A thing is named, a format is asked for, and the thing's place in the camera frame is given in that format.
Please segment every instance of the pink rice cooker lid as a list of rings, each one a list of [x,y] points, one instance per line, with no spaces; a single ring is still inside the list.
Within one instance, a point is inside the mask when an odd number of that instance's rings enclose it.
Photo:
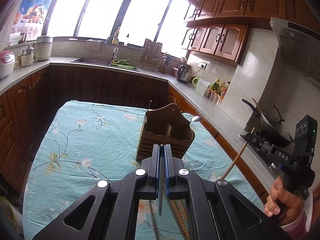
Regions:
[[[2,64],[9,64],[15,61],[14,54],[11,51],[2,51],[0,52],[0,62]]]

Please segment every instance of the pink sleeve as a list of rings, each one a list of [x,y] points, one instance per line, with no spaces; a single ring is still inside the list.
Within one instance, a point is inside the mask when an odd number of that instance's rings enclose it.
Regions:
[[[306,214],[302,211],[297,220],[281,228],[291,236],[292,240],[302,240],[307,234],[306,221]]]

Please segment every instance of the countertop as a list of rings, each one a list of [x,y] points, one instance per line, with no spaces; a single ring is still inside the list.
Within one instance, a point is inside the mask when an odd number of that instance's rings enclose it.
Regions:
[[[171,85],[178,93],[180,93],[186,101],[188,101],[209,123],[228,141],[228,143],[237,152],[243,146],[243,142],[239,138],[239,135],[244,135],[247,132],[243,130],[233,119],[231,119],[226,113],[220,108],[215,107],[209,99],[202,97],[195,92],[195,89],[190,85],[185,85],[176,80],[175,77],[162,74],[157,71],[151,71],[137,66],[139,72],[123,70],[119,68],[112,68],[108,66],[94,65],[94,64],[83,64],[73,63],[72,61],[79,57],[51,57],[46,61],[34,62],[29,67],[19,67],[15,69],[10,75],[0,80],[0,95],[5,93],[9,88],[28,77],[29,75],[49,66],[49,65],[60,65],[60,66],[78,66],[86,68],[105,69],[108,71],[122,72],[127,74],[133,74],[157,80],[166,81]],[[263,165],[260,159],[256,156],[256,153],[250,148],[246,147],[241,158],[247,163],[253,173],[260,180],[262,185],[267,191],[269,191],[274,178]]]

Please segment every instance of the rice cooker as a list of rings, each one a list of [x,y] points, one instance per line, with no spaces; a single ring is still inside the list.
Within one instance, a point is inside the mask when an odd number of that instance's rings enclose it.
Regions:
[[[0,52],[0,79],[9,75],[14,67],[15,56],[11,51]]]
[[[36,40],[35,53],[38,55],[38,61],[47,60],[51,56],[53,37],[40,36]]]

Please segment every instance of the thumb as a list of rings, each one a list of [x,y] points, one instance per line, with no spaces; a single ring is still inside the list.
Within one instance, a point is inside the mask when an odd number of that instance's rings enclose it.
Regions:
[[[278,199],[289,208],[297,208],[302,204],[302,200],[299,196],[292,194],[284,188],[281,188],[278,191]]]

